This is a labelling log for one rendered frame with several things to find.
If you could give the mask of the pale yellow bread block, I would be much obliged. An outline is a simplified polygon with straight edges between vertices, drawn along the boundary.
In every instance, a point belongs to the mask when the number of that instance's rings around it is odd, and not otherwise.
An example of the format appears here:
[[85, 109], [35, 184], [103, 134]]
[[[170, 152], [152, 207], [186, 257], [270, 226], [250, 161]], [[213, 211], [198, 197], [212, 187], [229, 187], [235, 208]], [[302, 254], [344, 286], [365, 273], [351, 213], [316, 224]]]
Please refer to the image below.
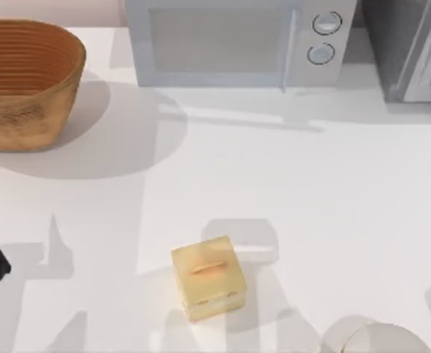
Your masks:
[[171, 258], [189, 321], [201, 321], [245, 305], [246, 279], [228, 236], [174, 249]]

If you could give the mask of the pale microwave oven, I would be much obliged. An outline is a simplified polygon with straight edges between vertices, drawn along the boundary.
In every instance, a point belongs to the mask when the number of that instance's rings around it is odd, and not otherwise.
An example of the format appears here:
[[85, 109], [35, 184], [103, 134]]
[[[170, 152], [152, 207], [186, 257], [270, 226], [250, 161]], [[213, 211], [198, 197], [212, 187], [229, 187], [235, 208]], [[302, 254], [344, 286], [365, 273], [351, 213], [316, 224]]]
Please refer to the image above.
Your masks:
[[[288, 88], [327, 88], [338, 81], [357, 0], [124, 0], [138, 83], [146, 87], [281, 88], [292, 10], [296, 37]], [[313, 30], [337, 12], [341, 28]], [[307, 59], [329, 43], [326, 65]]]

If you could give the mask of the microwave knob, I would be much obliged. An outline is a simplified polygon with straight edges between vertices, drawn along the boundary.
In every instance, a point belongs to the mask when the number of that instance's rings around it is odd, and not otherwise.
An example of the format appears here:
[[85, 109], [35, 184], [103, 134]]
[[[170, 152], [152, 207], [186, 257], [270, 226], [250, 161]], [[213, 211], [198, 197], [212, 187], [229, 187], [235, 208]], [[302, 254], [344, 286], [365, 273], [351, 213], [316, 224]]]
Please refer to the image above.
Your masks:
[[341, 28], [342, 22], [337, 12], [321, 13], [313, 19], [313, 30], [319, 35], [331, 35]]
[[311, 46], [307, 51], [307, 59], [313, 65], [326, 65], [335, 57], [335, 48], [329, 43]]

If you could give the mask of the brown woven basket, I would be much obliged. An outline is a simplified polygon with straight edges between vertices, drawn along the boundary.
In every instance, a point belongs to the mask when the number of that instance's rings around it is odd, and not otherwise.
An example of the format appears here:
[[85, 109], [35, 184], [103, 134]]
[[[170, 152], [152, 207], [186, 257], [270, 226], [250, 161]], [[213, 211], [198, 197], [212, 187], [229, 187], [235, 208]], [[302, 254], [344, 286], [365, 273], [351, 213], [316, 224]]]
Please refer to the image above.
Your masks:
[[67, 29], [0, 19], [0, 151], [49, 147], [64, 129], [86, 49]]

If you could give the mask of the white round cup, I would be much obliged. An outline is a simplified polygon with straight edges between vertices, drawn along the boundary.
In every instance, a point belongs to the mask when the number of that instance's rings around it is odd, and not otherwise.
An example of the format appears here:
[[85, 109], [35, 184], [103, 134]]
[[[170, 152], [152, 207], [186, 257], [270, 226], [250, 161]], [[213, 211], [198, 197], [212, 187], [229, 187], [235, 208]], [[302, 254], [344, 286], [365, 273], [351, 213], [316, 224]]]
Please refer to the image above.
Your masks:
[[431, 353], [431, 348], [404, 327], [370, 323], [356, 330], [340, 353]]

